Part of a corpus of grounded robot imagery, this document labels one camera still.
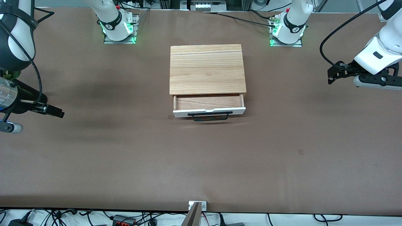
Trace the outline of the black metal drawer handle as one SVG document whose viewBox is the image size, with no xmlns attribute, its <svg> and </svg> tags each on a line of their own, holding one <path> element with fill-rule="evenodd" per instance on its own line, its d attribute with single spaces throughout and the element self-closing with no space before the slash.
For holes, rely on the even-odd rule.
<svg viewBox="0 0 402 226">
<path fill-rule="evenodd" d="M 227 120 L 231 114 L 233 114 L 233 111 L 188 113 L 187 115 L 191 117 L 193 121 L 224 121 Z"/>
</svg>

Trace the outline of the black box with red buttons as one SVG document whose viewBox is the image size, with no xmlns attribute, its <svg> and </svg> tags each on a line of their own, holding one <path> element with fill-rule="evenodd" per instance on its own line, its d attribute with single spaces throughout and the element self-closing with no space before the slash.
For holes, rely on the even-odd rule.
<svg viewBox="0 0 402 226">
<path fill-rule="evenodd" d="M 112 226 L 135 226 L 136 219 L 122 215 L 115 215 L 112 219 Z"/>
</svg>

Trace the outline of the white-fronted drawer with handle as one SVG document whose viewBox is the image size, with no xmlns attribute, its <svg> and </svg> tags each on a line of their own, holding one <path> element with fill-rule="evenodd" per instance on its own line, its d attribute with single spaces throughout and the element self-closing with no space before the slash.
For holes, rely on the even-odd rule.
<svg viewBox="0 0 402 226">
<path fill-rule="evenodd" d="M 175 117 L 241 115 L 245 110 L 243 94 L 173 96 Z"/>
</svg>

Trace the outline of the metal mounting bracket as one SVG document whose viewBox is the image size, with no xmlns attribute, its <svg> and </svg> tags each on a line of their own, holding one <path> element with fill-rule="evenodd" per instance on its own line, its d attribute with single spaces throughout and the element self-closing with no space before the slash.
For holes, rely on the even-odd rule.
<svg viewBox="0 0 402 226">
<path fill-rule="evenodd" d="M 195 203 L 200 203 L 201 206 L 201 210 L 203 212 L 207 211 L 207 201 L 189 201 L 188 202 L 188 210 L 190 211 L 190 209 L 192 208 L 193 204 Z"/>
</svg>

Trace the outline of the light wooden drawer cabinet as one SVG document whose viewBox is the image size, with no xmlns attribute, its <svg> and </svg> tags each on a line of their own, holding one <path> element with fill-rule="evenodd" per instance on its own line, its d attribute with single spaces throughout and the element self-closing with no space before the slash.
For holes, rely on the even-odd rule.
<svg viewBox="0 0 402 226">
<path fill-rule="evenodd" d="M 169 94 L 245 94 L 240 44 L 171 46 Z"/>
</svg>

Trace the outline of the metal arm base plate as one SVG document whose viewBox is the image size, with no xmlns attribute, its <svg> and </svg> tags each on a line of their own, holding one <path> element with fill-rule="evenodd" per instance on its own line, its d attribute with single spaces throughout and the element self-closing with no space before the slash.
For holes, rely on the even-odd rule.
<svg viewBox="0 0 402 226">
<path fill-rule="evenodd" d="M 295 43 L 283 43 L 275 36 L 280 29 L 280 19 L 278 17 L 270 17 L 268 19 L 269 25 L 274 27 L 269 28 L 269 41 L 270 47 L 302 47 L 302 38 L 300 37 Z"/>
<path fill-rule="evenodd" d="M 128 16 L 126 19 L 127 22 L 122 22 L 125 27 L 127 36 L 123 40 L 111 40 L 109 36 L 107 36 L 107 32 L 103 26 L 102 32 L 104 34 L 104 44 L 135 44 L 137 41 L 138 27 L 139 27 L 139 15 L 134 14 Z"/>
</svg>

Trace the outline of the white power strip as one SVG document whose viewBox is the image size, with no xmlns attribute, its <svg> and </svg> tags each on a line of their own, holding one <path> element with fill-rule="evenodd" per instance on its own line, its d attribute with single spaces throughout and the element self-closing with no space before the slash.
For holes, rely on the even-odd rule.
<svg viewBox="0 0 402 226">
<path fill-rule="evenodd" d="M 220 12 L 227 10 L 226 0 L 180 0 L 180 10 Z"/>
</svg>

